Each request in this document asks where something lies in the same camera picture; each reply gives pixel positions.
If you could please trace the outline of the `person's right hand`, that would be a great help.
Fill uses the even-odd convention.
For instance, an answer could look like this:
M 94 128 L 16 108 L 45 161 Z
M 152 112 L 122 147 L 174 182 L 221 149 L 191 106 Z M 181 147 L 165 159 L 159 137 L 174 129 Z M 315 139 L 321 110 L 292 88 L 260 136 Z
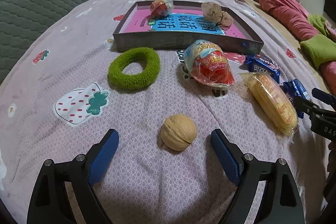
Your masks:
M 336 167 L 336 144 L 335 142 L 331 141 L 328 145 L 329 151 L 329 158 L 328 158 L 328 164 L 327 164 L 327 171 L 333 172 Z

